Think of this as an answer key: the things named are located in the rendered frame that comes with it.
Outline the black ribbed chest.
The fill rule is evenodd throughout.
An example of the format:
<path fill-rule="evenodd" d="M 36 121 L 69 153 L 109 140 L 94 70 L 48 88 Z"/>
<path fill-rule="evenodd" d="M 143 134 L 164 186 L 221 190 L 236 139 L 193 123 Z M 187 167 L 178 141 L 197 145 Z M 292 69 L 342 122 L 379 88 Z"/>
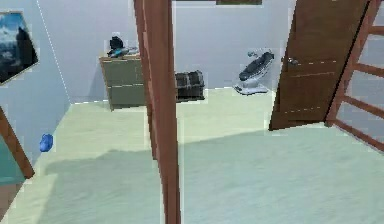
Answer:
<path fill-rule="evenodd" d="M 204 98 L 204 78 L 200 70 L 176 73 L 177 101 L 202 100 Z"/>

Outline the grey and white baby bouncer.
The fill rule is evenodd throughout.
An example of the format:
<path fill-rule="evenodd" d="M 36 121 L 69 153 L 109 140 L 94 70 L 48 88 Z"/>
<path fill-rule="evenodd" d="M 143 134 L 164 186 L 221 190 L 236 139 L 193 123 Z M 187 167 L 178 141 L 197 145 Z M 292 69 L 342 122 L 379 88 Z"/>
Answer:
<path fill-rule="evenodd" d="M 269 72 L 275 55 L 268 49 L 260 53 L 250 51 L 247 56 L 252 61 L 239 73 L 239 81 L 233 85 L 233 89 L 246 96 L 267 93 L 268 89 L 260 83 L 260 79 Z"/>

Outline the olive green chest of drawers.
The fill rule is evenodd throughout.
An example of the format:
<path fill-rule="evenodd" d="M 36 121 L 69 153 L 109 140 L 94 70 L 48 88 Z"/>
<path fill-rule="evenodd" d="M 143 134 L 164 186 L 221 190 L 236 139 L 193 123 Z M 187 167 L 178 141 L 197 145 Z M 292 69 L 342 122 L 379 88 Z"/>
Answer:
<path fill-rule="evenodd" d="M 141 59 L 138 54 L 119 58 L 100 57 L 110 110 L 145 104 Z"/>

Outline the black and teal object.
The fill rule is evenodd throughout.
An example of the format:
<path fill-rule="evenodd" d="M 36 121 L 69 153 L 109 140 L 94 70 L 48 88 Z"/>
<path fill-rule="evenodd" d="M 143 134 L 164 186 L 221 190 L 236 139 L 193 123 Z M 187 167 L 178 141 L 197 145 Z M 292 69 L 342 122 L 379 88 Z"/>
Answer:
<path fill-rule="evenodd" d="M 109 41 L 110 51 L 107 55 L 111 58 L 118 58 L 124 55 L 133 55 L 138 53 L 137 47 L 125 47 L 123 41 L 118 36 L 113 36 Z"/>

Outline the brown wooden room door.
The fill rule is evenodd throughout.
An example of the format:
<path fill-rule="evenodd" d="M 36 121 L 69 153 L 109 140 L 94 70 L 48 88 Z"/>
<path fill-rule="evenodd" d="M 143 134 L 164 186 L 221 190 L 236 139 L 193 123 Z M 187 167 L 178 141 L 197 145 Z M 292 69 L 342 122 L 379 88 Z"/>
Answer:
<path fill-rule="evenodd" d="M 297 0 L 270 130 L 323 122 L 362 21 L 366 0 Z"/>

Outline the small blue object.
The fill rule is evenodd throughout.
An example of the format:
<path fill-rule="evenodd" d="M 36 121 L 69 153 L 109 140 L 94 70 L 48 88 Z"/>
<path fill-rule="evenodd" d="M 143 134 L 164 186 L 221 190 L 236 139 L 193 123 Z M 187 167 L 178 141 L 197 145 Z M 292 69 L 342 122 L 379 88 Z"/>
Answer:
<path fill-rule="evenodd" d="M 41 152 L 48 152 L 53 147 L 53 136 L 51 134 L 43 134 L 39 143 Z"/>

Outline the brown wooden slanted beam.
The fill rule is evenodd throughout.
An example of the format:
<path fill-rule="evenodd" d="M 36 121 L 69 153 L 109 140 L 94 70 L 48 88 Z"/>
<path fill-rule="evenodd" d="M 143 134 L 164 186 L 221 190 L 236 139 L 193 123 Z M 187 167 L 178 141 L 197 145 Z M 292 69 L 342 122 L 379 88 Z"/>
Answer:
<path fill-rule="evenodd" d="M 10 153 L 18 164 L 22 174 L 26 179 L 30 179 L 35 174 L 35 171 L 27 158 L 23 147 L 21 146 L 12 126 L 10 125 L 5 112 L 0 106 L 0 135 L 3 137 Z"/>

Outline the framed blue landscape picture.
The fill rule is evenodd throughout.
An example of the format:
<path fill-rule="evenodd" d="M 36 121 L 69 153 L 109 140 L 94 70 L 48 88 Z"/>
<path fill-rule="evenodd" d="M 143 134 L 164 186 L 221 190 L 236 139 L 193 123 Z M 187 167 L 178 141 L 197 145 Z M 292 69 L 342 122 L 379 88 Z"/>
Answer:
<path fill-rule="evenodd" d="M 0 85 L 39 61 L 21 11 L 0 12 Z"/>

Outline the brown wooden post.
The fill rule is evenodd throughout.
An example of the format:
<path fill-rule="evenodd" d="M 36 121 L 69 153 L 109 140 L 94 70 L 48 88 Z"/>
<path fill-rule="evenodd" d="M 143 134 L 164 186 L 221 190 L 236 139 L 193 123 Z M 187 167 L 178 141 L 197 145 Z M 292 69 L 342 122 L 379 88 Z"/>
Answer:
<path fill-rule="evenodd" d="M 164 224 L 181 224 L 172 0 L 133 0 L 152 157 L 157 161 Z"/>

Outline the dark framed wall picture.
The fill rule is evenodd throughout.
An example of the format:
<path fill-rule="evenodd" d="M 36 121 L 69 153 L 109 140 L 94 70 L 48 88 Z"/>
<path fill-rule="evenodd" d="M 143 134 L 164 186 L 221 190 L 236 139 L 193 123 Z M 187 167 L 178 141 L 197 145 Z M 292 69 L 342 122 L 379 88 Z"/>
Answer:
<path fill-rule="evenodd" d="M 262 5 L 263 0 L 216 0 L 216 5 Z"/>

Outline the brown wooden ladder frame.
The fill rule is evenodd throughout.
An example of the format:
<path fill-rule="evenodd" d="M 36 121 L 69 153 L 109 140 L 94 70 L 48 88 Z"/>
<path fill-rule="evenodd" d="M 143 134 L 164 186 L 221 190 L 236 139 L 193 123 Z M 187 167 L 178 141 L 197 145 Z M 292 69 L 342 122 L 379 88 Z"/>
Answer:
<path fill-rule="evenodd" d="M 352 79 L 352 74 L 355 71 L 364 72 L 370 75 L 384 78 L 384 68 L 379 68 L 373 65 L 368 65 L 359 62 L 360 55 L 363 51 L 363 47 L 367 41 L 368 36 L 384 36 L 384 25 L 374 25 L 374 21 L 376 19 L 382 2 L 384 2 L 384 0 L 366 0 L 366 7 L 363 13 L 362 21 L 360 22 L 359 29 L 357 31 L 352 49 L 350 51 L 350 55 L 341 75 L 340 81 L 337 85 L 335 96 L 333 97 L 331 106 L 327 113 L 325 125 L 327 127 L 336 125 L 347 133 L 352 134 L 357 139 L 362 140 L 370 146 L 384 152 L 384 143 L 375 140 L 373 137 L 337 119 L 337 113 L 342 103 L 348 103 L 363 110 L 364 112 L 368 112 L 372 115 L 384 118 L 384 109 L 380 109 L 376 106 L 365 103 L 346 94 L 349 82 Z"/>

